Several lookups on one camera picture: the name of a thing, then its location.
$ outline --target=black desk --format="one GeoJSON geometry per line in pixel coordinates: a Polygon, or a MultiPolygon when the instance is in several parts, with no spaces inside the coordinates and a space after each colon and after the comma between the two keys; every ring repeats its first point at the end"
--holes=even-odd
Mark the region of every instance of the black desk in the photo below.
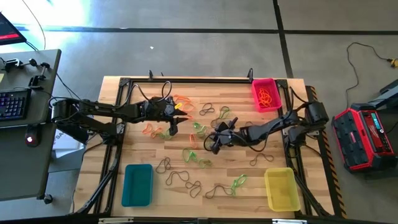
{"type": "MultiPolygon", "coordinates": [[[[46,70],[44,76],[45,80],[40,81],[39,85],[43,87],[44,91],[52,93],[54,82],[56,79],[56,72],[58,70],[58,65],[61,57],[61,50],[38,50],[33,52],[18,52],[18,53],[8,53],[0,54],[3,60],[9,60],[13,58],[18,58],[19,60],[28,62],[30,58],[34,58],[38,64],[42,62],[47,62],[50,64],[50,69],[46,70]]],[[[11,90],[14,87],[27,87],[34,75],[40,75],[40,69],[32,67],[30,65],[25,66],[23,69],[13,68],[9,73],[5,73],[4,77],[0,82],[0,90],[11,90]]],[[[26,114],[26,119],[15,120],[15,121],[1,121],[1,127],[9,126],[20,126],[27,124],[38,124],[43,123],[47,118],[48,113],[48,101],[50,96],[42,91],[32,91],[30,96],[30,103],[28,113],[26,114]]]]}
{"type": "MultiPolygon", "coordinates": [[[[45,73],[47,79],[40,83],[45,91],[52,93],[55,73],[60,61],[60,50],[40,50],[36,52],[18,52],[0,54],[4,60],[18,58],[28,62],[34,58],[37,63],[47,62],[51,70],[45,73]]],[[[27,86],[32,75],[39,75],[40,70],[26,66],[23,70],[13,69],[0,83],[0,89],[13,89],[17,86],[27,86]]],[[[37,147],[25,145],[26,126],[44,122],[48,113],[48,100],[46,93],[32,91],[27,119],[20,121],[0,122],[0,126],[13,122],[19,127],[0,128],[0,201],[17,198],[39,197],[45,193],[49,163],[53,146],[56,127],[54,124],[42,126],[42,140],[37,147]]]]}

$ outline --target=computer mouse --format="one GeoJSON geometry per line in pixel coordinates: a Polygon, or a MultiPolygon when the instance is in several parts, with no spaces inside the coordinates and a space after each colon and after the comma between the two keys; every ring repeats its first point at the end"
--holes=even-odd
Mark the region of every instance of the computer mouse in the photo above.
{"type": "Polygon", "coordinates": [[[42,138],[42,127],[40,124],[28,125],[25,133],[25,144],[29,147],[36,147],[42,138]]]}

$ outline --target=monitor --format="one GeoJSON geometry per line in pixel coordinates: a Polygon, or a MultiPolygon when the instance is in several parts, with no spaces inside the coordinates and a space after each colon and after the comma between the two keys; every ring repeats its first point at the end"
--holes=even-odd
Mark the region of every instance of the monitor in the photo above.
{"type": "Polygon", "coordinates": [[[26,38],[0,12],[0,45],[26,42],[26,38]]]}

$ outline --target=keyboard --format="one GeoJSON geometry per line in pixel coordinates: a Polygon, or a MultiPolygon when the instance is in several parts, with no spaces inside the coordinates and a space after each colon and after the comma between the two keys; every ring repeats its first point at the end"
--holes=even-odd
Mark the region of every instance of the keyboard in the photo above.
{"type": "Polygon", "coordinates": [[[0,90],[0,122],[25,119],[32,90],[0,90]]]}

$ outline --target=red power station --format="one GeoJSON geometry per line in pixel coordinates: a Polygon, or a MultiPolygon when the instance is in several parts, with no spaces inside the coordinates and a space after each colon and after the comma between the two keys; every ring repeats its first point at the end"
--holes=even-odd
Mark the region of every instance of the red power station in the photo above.
{"type": "Polygon", "coordinates": [[[373,105],[352,104],[333,118],[332,126],[344,165],[350,172],[384,170],[397,165],[398,157],[373,105]]]}

